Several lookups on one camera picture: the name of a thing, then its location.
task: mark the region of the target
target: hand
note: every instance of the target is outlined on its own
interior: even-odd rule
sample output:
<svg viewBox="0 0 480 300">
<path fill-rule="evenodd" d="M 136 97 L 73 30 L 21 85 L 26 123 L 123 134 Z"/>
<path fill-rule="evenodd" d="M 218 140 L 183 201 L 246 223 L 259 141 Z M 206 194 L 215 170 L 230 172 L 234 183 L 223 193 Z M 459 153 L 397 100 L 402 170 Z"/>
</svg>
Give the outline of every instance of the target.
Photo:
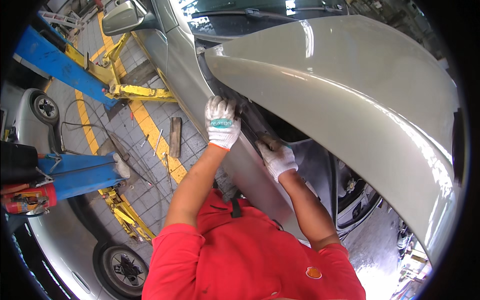
<svg viewBox="0 0 480 300">
<path fill-rule="evenodd" d="M 205 107 L 205 126 L 210 144 L 230 150 L 240 135 L 240 120 L 235 117 L 235 100 L 210 97 Z"/>
<path fill-rule="evenodd" d="M 260 153 L 262 153 L 265 166 L 276 182 L 278 182 L 278 176 L 283 172 L 290 169 L 298 171 L 299 166 L 295 162 L 295 156 L 291 148 L 278 142 L 275 142 L 274 147 L 270 147 L 263 141 L 256 141 L 255 145 L 258 150 L 260 150 Z"/>
</svg>

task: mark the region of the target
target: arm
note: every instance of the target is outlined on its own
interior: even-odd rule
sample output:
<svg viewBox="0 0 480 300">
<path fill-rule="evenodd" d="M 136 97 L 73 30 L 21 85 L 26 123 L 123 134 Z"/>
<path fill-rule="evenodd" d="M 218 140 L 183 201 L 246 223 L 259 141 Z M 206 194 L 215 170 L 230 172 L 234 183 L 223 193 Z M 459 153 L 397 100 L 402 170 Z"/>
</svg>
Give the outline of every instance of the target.
<svg viewBox="0 0 480 300">
<path fill-rule="evenodd" d="M 240 135 L 240 120 L 235 117 L 234 100 L 210 97 L 205 107 L 208 132 L 207 149 L 192 166 L 173 194 L 165 227 L 183 223 L 197 226 L 197 215 L 212 188 L 216 170 Z"/>
<path fill-rule="evenodd" d="M 197 227 L 197 214 L 212 188 L 216 170 L 226 154 L 225 149 L 212 144 L 207 146 L 173 194 L 165 227 L 176 223 Z"/>
<path fill-rule="evenodd" d="M 332 218 L 310 191 L 297 173 L 298 165 L 292 149 L 278 141 L 257 141 L 265 166 L 276 182 L 280 182 L 292 200 L 293 209 L 303 235 L 308 239 L 312 249 L 319 251 L 332 243 L 340 243 Z"/>
<path fill-rule="evenodd" d="M 278 176 L 278 181 L 292 200 L 300 230 L 310 242 L 312 249 L 319 251 L 331 243 L 340 243 L 328 211 L 310 191 L 295 169 Z"/>
</svg>

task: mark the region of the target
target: car hood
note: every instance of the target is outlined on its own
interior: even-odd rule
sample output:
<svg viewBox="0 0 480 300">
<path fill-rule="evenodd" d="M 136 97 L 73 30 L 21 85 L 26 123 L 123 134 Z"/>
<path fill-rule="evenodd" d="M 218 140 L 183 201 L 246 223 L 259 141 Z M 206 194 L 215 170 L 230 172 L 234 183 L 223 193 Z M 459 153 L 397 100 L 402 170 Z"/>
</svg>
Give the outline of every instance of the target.
<svg viewBox="0 0 480 300">
<path fill-rule="evenodd" d="M 212 74 L 343 160 L 435 263 L 449 241 L 456 86 L 403 33 L 363 16 L 309 19 L 205 52 Z"/>
</svg>

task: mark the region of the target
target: red polo shirt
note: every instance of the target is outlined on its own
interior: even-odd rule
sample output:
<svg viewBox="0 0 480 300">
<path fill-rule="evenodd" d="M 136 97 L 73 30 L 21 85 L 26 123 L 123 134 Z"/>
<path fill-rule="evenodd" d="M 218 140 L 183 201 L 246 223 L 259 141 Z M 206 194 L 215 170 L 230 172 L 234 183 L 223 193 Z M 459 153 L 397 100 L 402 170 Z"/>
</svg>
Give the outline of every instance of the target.
<svg viewBox="0 0 480 300">
<path fill-rule="evenodd" d="M 316 252 L 238 199 L 241 217 L 210 192 L 198 228 L 173 224 L 153 239 L 142 299 L 365 299 L 347 250 Z"/>
</svg>

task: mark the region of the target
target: side mirror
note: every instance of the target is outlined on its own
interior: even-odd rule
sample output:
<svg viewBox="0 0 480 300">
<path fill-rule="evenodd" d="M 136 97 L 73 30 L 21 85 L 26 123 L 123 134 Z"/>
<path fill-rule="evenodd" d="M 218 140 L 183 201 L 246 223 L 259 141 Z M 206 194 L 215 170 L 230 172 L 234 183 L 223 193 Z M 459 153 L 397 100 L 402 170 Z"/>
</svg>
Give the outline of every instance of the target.
<svg viewBox="0 0 480 300">
<path fill-rule="evenodd" d="M 139 29 L 159 29 L 156 17 L 147 12 L 139 15 L 134 1 L 125 1 L 107 13 L 102 20 L 106 36 L 115 36 Z"/>
</svg>

